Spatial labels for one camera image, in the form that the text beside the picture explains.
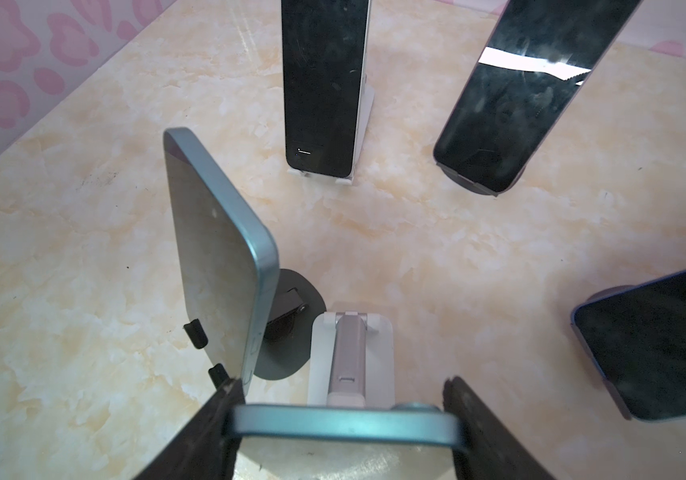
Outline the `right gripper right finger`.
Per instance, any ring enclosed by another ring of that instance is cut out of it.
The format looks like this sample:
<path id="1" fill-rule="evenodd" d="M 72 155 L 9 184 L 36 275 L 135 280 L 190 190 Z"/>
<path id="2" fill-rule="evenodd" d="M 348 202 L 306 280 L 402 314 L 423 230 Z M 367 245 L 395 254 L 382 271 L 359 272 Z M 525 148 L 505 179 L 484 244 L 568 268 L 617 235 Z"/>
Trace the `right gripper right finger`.
<path id="1" fill-rule="evenodd" d="M 445 381 L 443 407 L 461 422 L 464 446 L 453 448 L 457 479 L 554 480 L 461 378 Z"/>

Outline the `grey round stand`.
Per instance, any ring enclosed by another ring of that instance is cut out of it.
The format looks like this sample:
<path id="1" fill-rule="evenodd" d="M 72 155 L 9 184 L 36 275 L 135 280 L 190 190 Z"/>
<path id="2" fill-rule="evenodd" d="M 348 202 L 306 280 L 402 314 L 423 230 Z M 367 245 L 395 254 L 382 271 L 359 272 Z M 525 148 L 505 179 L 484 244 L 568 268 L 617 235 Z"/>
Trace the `grey round stand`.
<path id="1" fill-rule="evenodd" d="M 255 306 L 255 285 L 242 277 L 186 298 L 189 321 L 183 329 L 208 356 L 216 387 L 233 378 L 248 391 L 254 379 L 286 379 L 310 358 L 313 322 L 326 309 L 319 291 L 300 273 L 283 269 L 270 308 L 262 312 Z"/>

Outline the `teal phone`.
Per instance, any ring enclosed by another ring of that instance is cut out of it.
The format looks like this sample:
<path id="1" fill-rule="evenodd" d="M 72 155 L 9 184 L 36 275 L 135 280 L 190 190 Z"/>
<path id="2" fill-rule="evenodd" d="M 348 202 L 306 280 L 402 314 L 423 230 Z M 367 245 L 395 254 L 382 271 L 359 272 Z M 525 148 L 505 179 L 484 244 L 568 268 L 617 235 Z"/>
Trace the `teal phone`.
<path id="1" fill-rule="evenodd" d="M 278 479 L 437 479 L 469 451 L 462 422 L 426 406 L 240 405 L 223 434 Z"/>
<path id="2" fill-rule="evenodd" d="M 188 128 L 163 133 L 188 321 L 215 384 L 251 384 L 280 277 L 267 227 Z"/>

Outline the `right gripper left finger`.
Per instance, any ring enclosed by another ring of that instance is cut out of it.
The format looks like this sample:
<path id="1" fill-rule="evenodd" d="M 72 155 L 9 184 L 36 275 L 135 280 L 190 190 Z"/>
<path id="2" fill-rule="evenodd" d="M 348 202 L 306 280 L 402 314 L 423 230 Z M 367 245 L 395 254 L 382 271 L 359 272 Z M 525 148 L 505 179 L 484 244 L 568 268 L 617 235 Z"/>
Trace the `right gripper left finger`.
<path id="1" fill-rule="evenodd" d="M 225 381 L 135 479 L 232 479 L 241 438 L 227 436 L 226 420 L 244 404 L 242 382 Z"/>

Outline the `white folding phone stand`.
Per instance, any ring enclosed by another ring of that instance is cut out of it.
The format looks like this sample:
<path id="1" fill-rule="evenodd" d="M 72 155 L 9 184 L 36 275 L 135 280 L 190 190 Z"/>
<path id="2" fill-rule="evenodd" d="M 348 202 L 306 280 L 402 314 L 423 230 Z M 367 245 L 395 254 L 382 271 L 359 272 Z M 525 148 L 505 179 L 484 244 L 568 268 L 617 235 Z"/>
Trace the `white folding phone stand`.
<path id="1" fill-rule="evenodd" d="M 315 319 L 307 404 L 380 410 L 396 404 L 394 334 L 386 317 L 343 311 Z"/>

